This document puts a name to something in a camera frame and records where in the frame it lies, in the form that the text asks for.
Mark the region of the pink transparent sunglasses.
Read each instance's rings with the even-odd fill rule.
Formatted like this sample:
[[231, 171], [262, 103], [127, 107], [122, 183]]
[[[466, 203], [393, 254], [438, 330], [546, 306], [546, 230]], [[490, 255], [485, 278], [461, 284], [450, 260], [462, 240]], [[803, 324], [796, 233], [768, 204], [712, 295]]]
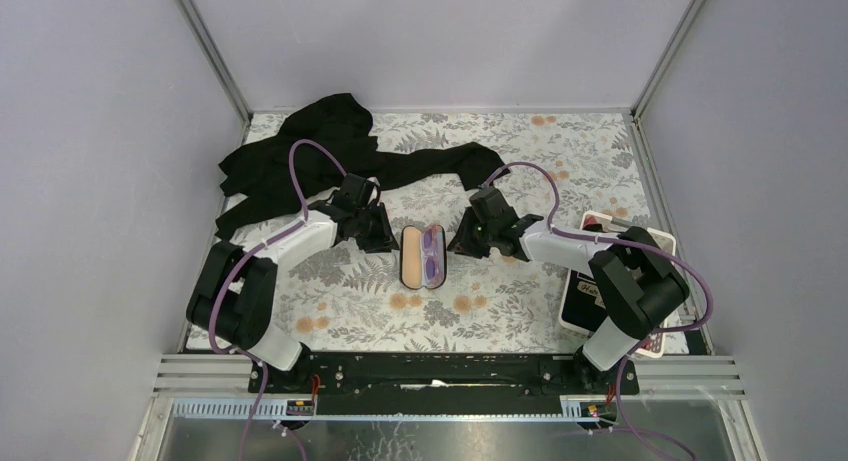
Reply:
[[427, 289], [441, 286], [445, 278], [444, 231], [440, 225], [428, 227], [421, 237], [423, 285]]

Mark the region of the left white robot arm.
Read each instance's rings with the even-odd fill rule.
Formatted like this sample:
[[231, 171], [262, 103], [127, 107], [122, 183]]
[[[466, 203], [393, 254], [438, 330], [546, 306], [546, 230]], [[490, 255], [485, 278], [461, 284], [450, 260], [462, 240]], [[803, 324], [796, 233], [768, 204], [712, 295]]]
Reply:
[[365, 253], [397, 248], [380, 188], [348, 174], [325, 200], [252, 248], [214, 244], [186, 308], [186, 319], [207, 331], [218, 352], [236, 350], [272, 367], [272, 379], [288, 392], [309, 382], [306, 347], [274, 325], [277, 277], [348, 240]]

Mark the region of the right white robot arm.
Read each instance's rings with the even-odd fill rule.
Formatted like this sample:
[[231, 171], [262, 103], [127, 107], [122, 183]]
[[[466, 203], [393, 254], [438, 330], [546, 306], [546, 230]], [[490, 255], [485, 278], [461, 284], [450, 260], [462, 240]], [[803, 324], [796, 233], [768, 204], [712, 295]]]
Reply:
[[597, 393], [613, 367], [640, 345], [690, 295], [690, 288], [651, 234], [633, 226], [623, 233], [559, 230], [541, 215], [518, 216], [500, 190], [472, 195], [448, 251], [481, 259], [497, 249], [524, 262], [553, 263], [591, 277], [606, 317], [578, 351], [575, 383]]

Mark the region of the black glasses case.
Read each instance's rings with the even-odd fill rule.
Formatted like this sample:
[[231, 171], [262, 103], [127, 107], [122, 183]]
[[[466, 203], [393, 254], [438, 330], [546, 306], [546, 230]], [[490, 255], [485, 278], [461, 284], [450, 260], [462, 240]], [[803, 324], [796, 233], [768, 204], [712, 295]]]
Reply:
[[401, 231], [400, 281], [409, 289], [433, 290], [447, 277], [447, 243], [441, 225], [424, 229], [406, 226]]

